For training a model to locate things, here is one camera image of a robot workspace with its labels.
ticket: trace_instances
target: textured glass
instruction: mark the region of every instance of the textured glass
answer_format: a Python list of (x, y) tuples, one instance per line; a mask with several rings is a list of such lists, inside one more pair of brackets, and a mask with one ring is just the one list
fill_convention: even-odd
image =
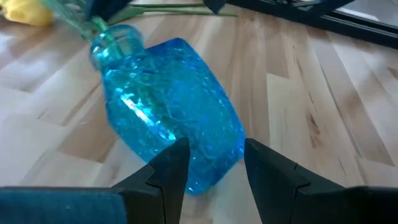
[(217, 79), (182, 39), (149, 49), (135, 28), (113, 26), (91, 46), (112, 127), (146, 162), (176, 139), (191, 147), (187, 191), (215, 185), (243, 157), (244, 131)]

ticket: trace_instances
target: vase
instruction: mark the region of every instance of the vase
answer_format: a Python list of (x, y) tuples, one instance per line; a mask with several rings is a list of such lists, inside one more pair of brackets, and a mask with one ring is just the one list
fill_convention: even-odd
[(109, 123), (148, 162), (179, 138), (191, 150), (187, 192), (215, 185), (243, 157), (243, 127), (206, 63), (183, 39), (145, 49), (140, 32), (116, 25), (92, 43)]

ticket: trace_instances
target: teal fabric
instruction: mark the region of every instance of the teal fabric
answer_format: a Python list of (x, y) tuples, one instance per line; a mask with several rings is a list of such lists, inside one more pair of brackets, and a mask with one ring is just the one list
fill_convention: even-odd
[(1, 190), (0, 223), (125, 224), (122, 196), (95, 191)]

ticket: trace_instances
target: light wood floor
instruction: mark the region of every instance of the light wood floor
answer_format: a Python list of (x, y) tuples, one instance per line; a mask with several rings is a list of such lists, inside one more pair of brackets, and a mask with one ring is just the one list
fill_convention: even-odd
[[(190, 42), (248, 137), (341, 185), (398, 187), (398, 51), (228, 9), (240, 17), (129, 23), (147, 46)], [(143, 166), (108, 126), (100, 75), (76, 32), (6, 21), (0, 30), (0, 185), (104, 187)], [(182, 223), (260, 223), (244, 162), (207, 194), (187, 195)]]

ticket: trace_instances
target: vase neck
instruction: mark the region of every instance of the vase neck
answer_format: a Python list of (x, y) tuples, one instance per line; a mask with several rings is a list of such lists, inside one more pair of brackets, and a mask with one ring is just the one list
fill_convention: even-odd
[(90, 48), (91, 62), (100, 71), (116, 60), (142, 53), (142, 36), (129, 25), (111, 26), (97, 36)]

